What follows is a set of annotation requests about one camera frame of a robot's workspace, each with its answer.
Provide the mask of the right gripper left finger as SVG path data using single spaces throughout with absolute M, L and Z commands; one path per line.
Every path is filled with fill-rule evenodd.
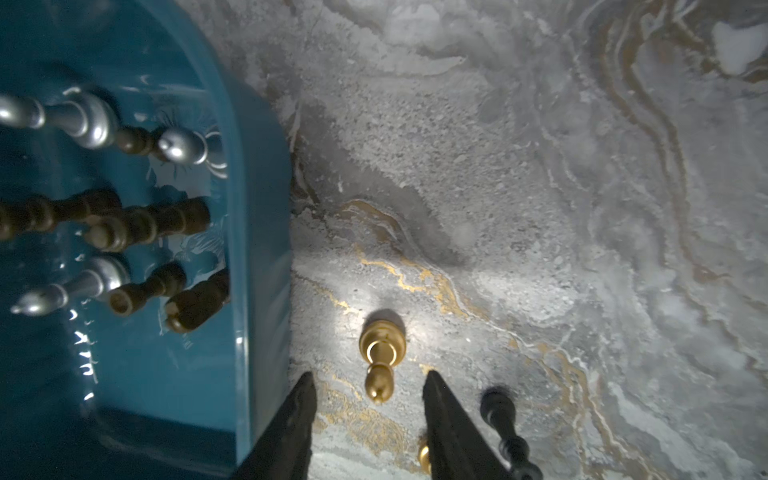
M 317 390 L 303 373 L 251 452 L 230 476 L 236 480 L 308 478 Z

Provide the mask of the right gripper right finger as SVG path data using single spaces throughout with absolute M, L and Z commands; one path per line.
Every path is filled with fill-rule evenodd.
M 509 479 L 438 371 L 427 374 L 422 399 L 432 479 Z

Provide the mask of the gold chess piece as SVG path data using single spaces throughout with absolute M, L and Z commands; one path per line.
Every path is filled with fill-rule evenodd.
M 425 474 L 430 475 L 431 474 L 430 449 L 426 440 L 421 441 L 419 444 L 418 461 L 422 468 L 422 471 Z
M 376 404 L 386 403 L 395 391 L 394 368 L 407 351 L 404 330 L 392 321 L 374 320 L 364 328 L 359 350 L 368 364 L 366 395 Z

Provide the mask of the dark chess piece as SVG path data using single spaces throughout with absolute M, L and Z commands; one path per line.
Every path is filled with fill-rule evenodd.
M 143 309 L 155 297 L 172 297 L 186 286 L 187 278 L 182 266 L 166 263 L 155 270 L 142 283 L 129 283 L 112 290 L 108 306 L 118 316 L 128 317 Z
M 122 209 L 118 194 L 91 189 L 65 199 L 34 195 L 20 202 L 1 202 L 1 240 L 28 232 L 51 232 L 62 222 L 86 222 Z
M 230 301 L 230 274 L 225 268 L 171 297 L 165 305 L 165 324 L 174 332 L 189 333 L 211 319 Z
M 162 128 L 148 131 L 145 128 L 123 126 L 115 134 L 115 145 L 127 155 L 151 157 L 159 161 L 165 161 L 158 146 Z
M 168 205 L 134 206 L 99 217 L 84 233 L 92 247 L 110 253 L 134 245 L 151 244 L 169 235 L 194 235 L 205 231 L 211 214 L 202 198 Z
M 509 393 L 498 387 L 487 389 L 481 398 L 480 415 L 500 437 L 499 451 L 510 464 L 514 479 L 543 479 L 541 469 L 530 458 L 527 441 L 515 428 L 516 407 Z

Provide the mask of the teal plastic storage box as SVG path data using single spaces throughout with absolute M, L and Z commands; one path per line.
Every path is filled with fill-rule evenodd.
M 291 162 L 173 1 L 1 5 L 1 475 L 227 479 L 288 390 Z

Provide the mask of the silver chess piece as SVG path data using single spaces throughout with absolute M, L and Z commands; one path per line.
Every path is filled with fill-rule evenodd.
M 119 128 L 117 115 L 106 101 L 80 90 L 51 105 L 33 97 L 2 93 L 1 124 L 16 129 L 54 127 L 89 150 L 111 146 Z
M 182 127 L 166 129 L 157 140 L 157 146 L 172 163 L 183 166 L 205 166 L 220 179 L 227 179 L 228 160 L 224 153 L 220 131 L 200 133 Z
M 64 308 L 72 300 L 85 298 L 105 301 L 112 290 L 129 282 L 129 270 L 122 260 L 113 256 L 95 256 L 86 261 L 83 269 L 69 280 L 27 291 L 10 307 L 10 312 L 40 317 Z

